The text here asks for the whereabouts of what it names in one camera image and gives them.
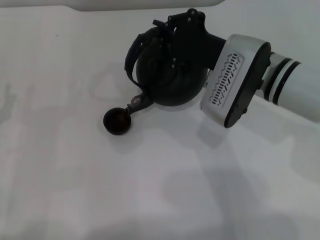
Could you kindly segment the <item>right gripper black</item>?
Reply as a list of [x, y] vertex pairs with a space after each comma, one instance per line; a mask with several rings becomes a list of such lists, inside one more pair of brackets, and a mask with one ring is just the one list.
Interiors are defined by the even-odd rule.
[[174, 33], [158, 34], [159, 73], [188, 73], [190, 63], [210, 70], [215, 68], [226, 40], [209, 33], [205, 20], [206, 15], [194, 8], [170, 15], [166, 22], [153, 20], [152, 24], [161, 29], [176, 28]]

